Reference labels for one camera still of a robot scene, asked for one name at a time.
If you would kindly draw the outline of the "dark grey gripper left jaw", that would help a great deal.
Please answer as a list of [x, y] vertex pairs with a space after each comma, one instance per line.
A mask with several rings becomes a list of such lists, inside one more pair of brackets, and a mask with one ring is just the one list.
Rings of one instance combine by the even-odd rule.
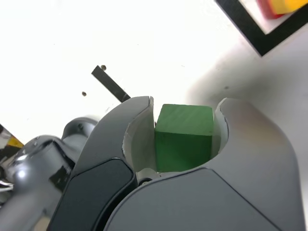
[[105, 115], [87, 139], [51, 231], [103, 230], [116, 206], [138, 187], [137, 173], [156, 170], [154, 100], [126, 100]]

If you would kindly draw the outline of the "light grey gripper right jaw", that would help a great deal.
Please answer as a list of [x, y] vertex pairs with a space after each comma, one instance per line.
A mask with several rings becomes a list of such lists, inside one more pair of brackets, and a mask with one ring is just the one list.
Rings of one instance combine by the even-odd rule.
[[253, 105], [223, 99], [215, 112], [217, 155], [146, 183], [112, 212], [107, 231], [301, 231], [296, 154]]

